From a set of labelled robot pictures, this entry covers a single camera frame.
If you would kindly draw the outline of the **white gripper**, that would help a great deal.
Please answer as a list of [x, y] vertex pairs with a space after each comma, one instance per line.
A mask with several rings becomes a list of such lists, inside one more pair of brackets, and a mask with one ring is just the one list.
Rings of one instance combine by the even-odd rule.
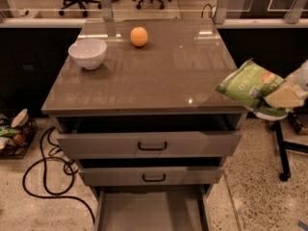
[[283, 86], [265, 97], [273, 108], [295, 108], [304, 105], [308, 97], [308, 60], [286, 78], [288, 86]]

